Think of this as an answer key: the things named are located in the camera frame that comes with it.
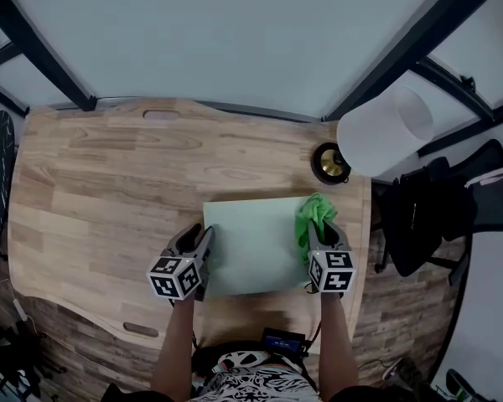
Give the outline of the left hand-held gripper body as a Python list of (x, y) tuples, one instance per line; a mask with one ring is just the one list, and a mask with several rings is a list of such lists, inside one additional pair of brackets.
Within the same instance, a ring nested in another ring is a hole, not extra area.
[(202, 302), (209, 282), (205, 264), (210, 250), (178, 255), (165, 249), (147, 271), (148, 282), (156, 296), (171, 301), (183, 301), (192, 296)]

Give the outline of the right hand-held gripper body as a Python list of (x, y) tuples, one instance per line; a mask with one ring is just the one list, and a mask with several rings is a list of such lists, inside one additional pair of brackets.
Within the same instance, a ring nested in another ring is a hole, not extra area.
[(311, 250), (308, 253), (308, 293), (337, 293), (350, 290), (356, 275), (356, 256), (351, 248)]

